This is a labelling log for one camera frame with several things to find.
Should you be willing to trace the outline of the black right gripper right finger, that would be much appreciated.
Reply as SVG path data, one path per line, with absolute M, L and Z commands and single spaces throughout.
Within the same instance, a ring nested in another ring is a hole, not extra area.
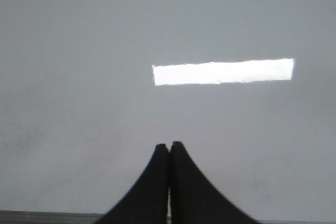
M 170 150 L 172 223 L 257 223 L 203 175 L 182 142 Z

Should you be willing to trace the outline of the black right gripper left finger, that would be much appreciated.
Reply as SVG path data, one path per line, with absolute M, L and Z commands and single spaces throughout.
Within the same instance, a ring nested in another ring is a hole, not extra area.
M 166 223 L 168 175 L 169 151 L 158 144 L 138 180 L 96 223 Z

